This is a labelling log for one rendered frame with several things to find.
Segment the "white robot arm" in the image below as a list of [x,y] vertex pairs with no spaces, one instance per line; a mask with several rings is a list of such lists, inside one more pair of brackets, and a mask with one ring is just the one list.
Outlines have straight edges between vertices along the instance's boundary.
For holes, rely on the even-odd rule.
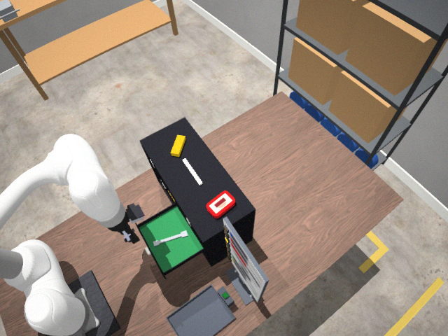
[[[125,207],[89,143],[76,134],[61,136],[40,164],[0,194],[0,229],[38,187],[69,186],[75,205],[105,228],[122,222]],[[41,240],[0,248],[0,278],[26,296],[24,317],[35,331],[52,336],[85,336],[100,325],[86,290],[72,293],[53,250]]]

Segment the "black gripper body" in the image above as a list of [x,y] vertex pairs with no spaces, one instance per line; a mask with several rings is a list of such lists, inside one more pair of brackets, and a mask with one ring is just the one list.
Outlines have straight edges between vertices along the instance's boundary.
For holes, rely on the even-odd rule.
[[129,220],[129,217],[128,217],[127,213],[125,212],[125,217],[123,218],[122,222],[119,223],[118,225],[116,225],[115,227],[111,227],[111,228],[108,227],[108,229],[111,231],[114,231],[114,232],[120,232],[122,235],[124,235],[122,232],[125,231],[127,233],[127,231],[128,231],[128,229],[126,227],[126,225],[128,224],[128,220]]

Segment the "yellow rectangular block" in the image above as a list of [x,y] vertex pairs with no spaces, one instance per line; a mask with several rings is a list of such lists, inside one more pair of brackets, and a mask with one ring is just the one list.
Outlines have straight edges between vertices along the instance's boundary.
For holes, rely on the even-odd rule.
[[185,136],[177,135],[174,146],[171,150],[172,156],[180,157],[180,154],[183,149],[183,145],[184,145],[185,141],[186,141]]

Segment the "white bar with square ends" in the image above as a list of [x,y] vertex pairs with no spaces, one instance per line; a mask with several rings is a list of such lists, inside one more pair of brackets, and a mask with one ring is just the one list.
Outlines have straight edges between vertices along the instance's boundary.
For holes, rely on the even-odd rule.
[[187,231],[183,231],[183,232],[181,232],[181,234],[178,234],[178,235],[175,235],[175,236],[173,236],[173,237],[169,237],[169,238],[166,238],[166,239],[162,239],[162,240],[160,240],[160,241],[154,241],[153,242],[153,244],[154,244],[154,246],[158,246],[158,245],[160,245],[161,243],[163,243],[163,242],[168,242],[168,241],[170,241],[170,240],[173,240],[173,239],[176,239],[176,238],[179,238],[179,237],[187,237],[188,236],[188,233],[187,233]]

